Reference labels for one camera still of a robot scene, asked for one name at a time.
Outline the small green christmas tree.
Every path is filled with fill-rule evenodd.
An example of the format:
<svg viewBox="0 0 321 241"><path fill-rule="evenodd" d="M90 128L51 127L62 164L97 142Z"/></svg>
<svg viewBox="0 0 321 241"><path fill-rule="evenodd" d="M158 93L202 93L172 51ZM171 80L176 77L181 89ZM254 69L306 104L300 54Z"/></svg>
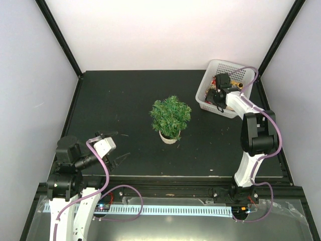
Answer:
<svg viewBox="0 0 321 241"><path fill-rule="evenodd" d="M191 112L192 109L175 95L156 100L149 112L152 118L151 126L165 144L174 144L181 138L181 131L187 128Z"/></svg>

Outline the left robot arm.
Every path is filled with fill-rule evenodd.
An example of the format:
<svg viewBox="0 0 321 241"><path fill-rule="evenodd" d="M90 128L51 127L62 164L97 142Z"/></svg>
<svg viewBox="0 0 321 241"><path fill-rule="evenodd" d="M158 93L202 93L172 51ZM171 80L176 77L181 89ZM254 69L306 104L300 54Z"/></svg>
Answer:
<svg viewBox="0 0 321 241"><path fill-rule="evenodd" d="M56 168L47 179L51 212L50 240L86 240L94 210L108 193L110 171L117 167L107 155L116 149L117 132L96 132L82 154L75 136L57 142Z"/></svg>

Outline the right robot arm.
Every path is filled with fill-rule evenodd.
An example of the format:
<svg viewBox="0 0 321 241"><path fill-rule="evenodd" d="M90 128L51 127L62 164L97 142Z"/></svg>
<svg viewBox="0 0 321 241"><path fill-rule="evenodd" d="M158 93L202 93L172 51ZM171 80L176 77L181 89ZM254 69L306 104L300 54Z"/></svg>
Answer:
<svg viewBox="0 0 321 241"><path fill-rule="evenodd" d="M228 73L213 77L213 88L206 94L206 102L214 104L220 112L231 108L242 119L240 144L242 160L228 189L229 199L240 203L252 195L258 169L280 144L279 131L275 127L275 113L263 110L251 102L233 84Z"/></svg>

